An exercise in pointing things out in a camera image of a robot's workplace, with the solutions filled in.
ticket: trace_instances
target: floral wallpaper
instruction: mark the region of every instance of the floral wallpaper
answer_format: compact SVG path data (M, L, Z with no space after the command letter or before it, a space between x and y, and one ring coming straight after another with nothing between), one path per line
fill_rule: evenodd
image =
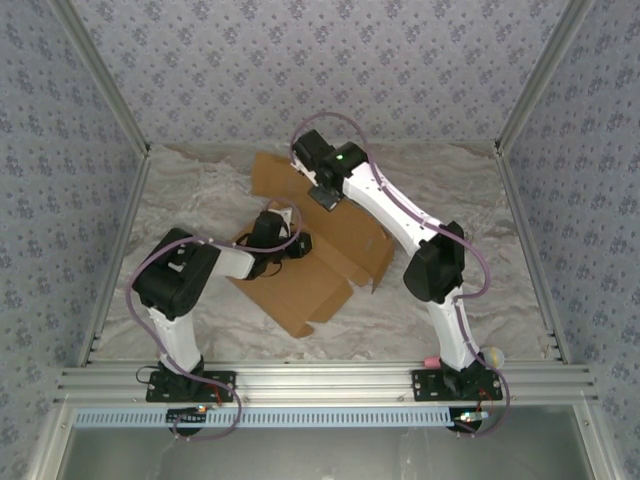
M77 361L137 160L44 0L0 2L0 478Z
M576 362L640 478L640 4L596 0L509 157Z
M73 0L150 143L493 139L566 0ZM336 124L336 135L343 126Z

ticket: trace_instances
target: purple cable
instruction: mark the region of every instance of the purple cable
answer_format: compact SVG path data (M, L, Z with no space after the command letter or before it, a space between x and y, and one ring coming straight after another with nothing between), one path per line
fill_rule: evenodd
M289 141L289 160L292 163L294 162L293 144L295 143L296 139L300 135L300 132L307 125L309 125L309 123L311 123L313 120L316 120L318 118L323 118L323 117L339 118L340 120L344 120L345 122L347 122L349 125L351 125L353 128L356 129L356 132L358 133L358 136L360 137L360 140L362 141L362 148L363 148L364 152L367 154L367 157L369 158L369 165L371 166L371 172L373 173L373 177L375 178L376 183L378 184L380 189L384 192L384 194L387 196L387 198L389 198L389 200L391 200L400 210L402 210L404 213L406 213L409 217L411 217L414 221L416 221L420 225L423 225L423 226L427 227L428 229L433 230L434 232L439 233L440 235L443 235L443 236L445 236L447 238L450 238L451 240L453 240L453 241L459 243L460 245L462 245L464 248L469 250L476 257L478 262L480 263L480 266L482 267L482 270L484 272L484 284L482 285L482 288L480 290L478 290L477 292L474 292L474 293L464 293L462 295L456 295L455 297L453 297L453 302L454 302L455 309L456 309L456 315L458 317L458 326L460 327L460 331L462 332L462 338L464 339L465 344L467 345L467 348L473 354L474 358L482 366L484 366L485 368L487 368L487 369L491 370L493 373L495 373L500 378L500 380L502 381L502 383L504 385L505 395L506 395L505 413L500 417L500 419L494 425L492 425L490 428L488 428L487 430L485 430L483 432L480 432L480 433L473 432L473 430L471 430L467 425L460 424L460 426L466 428L467 430L469 430L471 432L472 436L477 436L477 437L485 436L485 435L488 435L488 434L494 432L498 427L500 427L500 425L502 425L502 423L504 422L504 420L506 419L506 417L507 417L507 415L509 413L509 407L511 406L511 396L509 394L509 385L507 383L506 378L502 374L502 372L500 372L497 368L495 368L492 365L490 365L489 363L487 363L480 355L478 355L478 352L476 352L471 347L471 341L469 340L469 335L468 335L466 329L464 328L464 322L462 320L462 312L460 311L460 308L457 306L458 300L463 300L465 298L478 298L478 297L481 297L482 295L484 295L485 293L487 293L487 290L489 290L489 286L491 285L491 272L489 270L489 264L487 263L485 258L482 256L482 253L480 253L479 250L477 250L473 245L471 245L471 243L469 243L465 239L463 239L463 238L461 238L461 237L449 232L448 230L445 230L445 229L443 229L443 228L441 228L441 227L439 227L437 225L432 225L429 222L425 222L422 217L420 217L418 214L413 212L401 200L399 200L393 194L393 192L391 190L389 190L387 188L387 186L385 185L384 180L383 180L383 178L381 176L378 164L376 163L375 159L373 158L373 151L369 146L369 141L367 140L367 136L365 135L365 133L362 130L362 128L360 128L360 126L355 122L355 120L351 119L350 117L347 117L346 115L343 115L343 114L337 113L337 112L318 112L315 115L311 115L309 118L303 120L298 125L298 127L295 129L293 135L291 136L291 140Z
M174 249L180 247L181 245L186 245L188 243L206 243L206 244L213 245L213 246L231 247L231 248L235 248L237 250L242 250L244 252L256 252L256 253L274 253L274 252L278 252L280 250L284 250L289 245L291 245L293 242L295 242L296 239L300 236L300 232L302 231L302 216L300 215L300 210L298 209L297 205L295 205L293 202L291 202L291 201L289 201L289 200L287 200L285 198L275 198L275 199L269 200L267 205L269 203L273 202L273 201L279 201L279 202L288 204L291 208L293 208L293 210L294 210L294 212L296 214L296 218L297 218L297 228L296 228L295 233L293 234L293 236L289 240L287 240L282 245L279 245L279 246L273 247L273 248L255 248L255 247L247 247L247 246L244 246L244 245L236 245L236 244L228 243L228 242L211 242L211 241L209 241L209 239L204 238L204 237L195 237L194 236L194 237L183 238L181 240L176 240L175 242L171 242L169 245L166 245L165 247L162 247L160 250L158 250L154 254L149 255L149 257L147 257L147 259L145 259L145 261L142 262L140 264L140 266L131 274L131 276L127 280L127 283L125 284L125 287L124 287L125 301L127 303L127 308L129 309L129 313L131 314L133 319L136 321L136 323L138 325L140 325L144 329L144 331L147 332L149 334L149 336L153 339L153 341L158 346L158 350L160 350L160 352L165 355L165 358L166 358L167 362L169 362L169 364L176 371L178 371L181 375L189 378L190 380L194 380L194 381L200 382L200 383L206 383L208 385L213 385L215 387L219 387L219 388L222 388L223 390L226 390L227 392L229 392L233 396L233 399L238 404L238 413L234 417L233 422L231 423L231 425L229 425L227 428L225 428L222 432L216 433L216 434L212 434L212 435L200 435L200 436L197 436L197 437L184 437L184 436L178 434L178 431L177 431L178 424L180 423L180 420L182 419L183 415L179 416L173 422L173 429L172 430L173 430L173 433L176 436L176 438L179 438L181 440L200 442L200 441L206 441L206 440L216 440L216 439L219 439L219 438L226 437L227 435L229 435L231 432L233 432L235 430L235 428L237 427L238 423L240 422L240 419L242 418L242 401L240 400L240 397L238 396L236 391L233 388L229 387L226 383L219 382L217 380L212 380L212 379L209 379L209 378L200 377L198 375L193 375L192 373L187 372L182 367L180 367L180 365L178 365L175 362L175 360L173 358L171 358L171 356L167 352L167 349L165 348L164 344L162 343L162 340L160 339L158 334L155 332L155 330L153 328L151 328L149 325L147 325L140 318L140 316L136 313L136 310L133 307L133 301L132 301L132 297L131 297L132 296L132 292L133 292L133 284L135 283L137 278L140 276L140 274L149 265L151 265L158 258L160 258L162 255L166 254L167 252L170 252L171 250L174 250Z

